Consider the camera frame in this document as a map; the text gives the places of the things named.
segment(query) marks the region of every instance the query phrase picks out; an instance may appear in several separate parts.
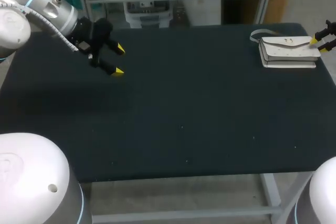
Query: cable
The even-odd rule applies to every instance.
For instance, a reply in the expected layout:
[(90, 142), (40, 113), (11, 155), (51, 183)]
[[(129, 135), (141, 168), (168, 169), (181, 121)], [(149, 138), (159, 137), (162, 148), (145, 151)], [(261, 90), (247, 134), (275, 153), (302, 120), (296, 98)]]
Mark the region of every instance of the cable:
[(66, 37), (64, 37), (64, 35), (49, 21), (47, 20), (44, 16), (42, 16), (40, 13), (34, 11), (33, 9), (30, 9), (29, 7), (25, 7), (22, 5), (18, 5), (18, 4), (2, 4), (0, 3), (0, 8), (17, 8), (25, 13), (30, 13), (34, 16), (36, 16), (37, 18), (39, 18), (40, 20), (42, 20), (48, 27), (50, 27), (55, 33), (56, 35), (73, 51), (78, 51), (78, 48), (75, 47), (73, 44), (70, 43), (70, 41), (67, 40)]

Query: gray floor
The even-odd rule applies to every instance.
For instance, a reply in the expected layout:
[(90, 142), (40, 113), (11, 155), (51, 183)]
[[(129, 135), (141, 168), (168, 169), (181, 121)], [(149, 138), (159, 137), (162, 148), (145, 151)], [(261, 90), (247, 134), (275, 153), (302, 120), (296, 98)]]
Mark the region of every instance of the gray floor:
[[(336, 21), (335, 0), (290, 0), (283, 22), (301, 23), (309, 34), (325, 27), (325, 20)], [(336, 55), (325, 54), (323, 61), (336, 80)], [(0, 65), (0, 83), (6, 76), (10, 60)], [(296, 174), (277, 174), (280, 195)], [(258, 175), (209, 176), (104, 182), (84, 185), (94, 215), (165, 210), (193, 210), (258, 206), (265, 204)], [(269, 224), (267, 216), (219, 218), (150, 223), (227, 223)]]

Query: black table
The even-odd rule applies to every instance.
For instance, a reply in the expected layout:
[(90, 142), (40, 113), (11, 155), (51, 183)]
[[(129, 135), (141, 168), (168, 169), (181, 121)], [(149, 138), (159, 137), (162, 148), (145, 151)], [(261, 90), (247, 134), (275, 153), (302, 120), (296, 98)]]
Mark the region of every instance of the black table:
[(0, 92), (0, 133), (54, 141), (80, 182), (300, 172), (336, 156), (336, 88), (316, 69), (263, 68), (251, 31), (298, 24), (113, 33), (110, 78), (59, 40), (33, 34)]

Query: white handbag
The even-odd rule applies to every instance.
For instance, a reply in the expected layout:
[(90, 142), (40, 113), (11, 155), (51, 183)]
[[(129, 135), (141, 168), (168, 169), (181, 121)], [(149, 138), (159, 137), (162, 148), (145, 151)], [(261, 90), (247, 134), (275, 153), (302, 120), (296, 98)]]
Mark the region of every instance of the white handbag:
[(260, 29), (251, 33), (250, 39), (259, 43), (262, 65), (266, 68), (315, 68), (321, 57), (320, 51), (310, 45), (310, 36), (263, 37), (252, 36), (258, 33), (279, 35), (271, 30)]

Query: handbag strap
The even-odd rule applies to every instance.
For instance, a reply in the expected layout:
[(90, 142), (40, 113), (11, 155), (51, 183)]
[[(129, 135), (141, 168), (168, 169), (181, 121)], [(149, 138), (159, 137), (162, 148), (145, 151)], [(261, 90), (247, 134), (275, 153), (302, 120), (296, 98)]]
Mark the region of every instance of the handbag strap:
[(272, 35), (277, 35), (277, 36), (283, 36), (283, 34), (278, 33), (277, 31), (272, 31), (272, 30), (268, 30), (268, 29), (258, 29), (258, 30), (254, 30), (251, 34), (250, 34), (250, 40), (255, 42), (255, 43), (259, 43), (260, 39), (255, 39), (253, 37), (253, 35), (256, 34), (272, 34)]

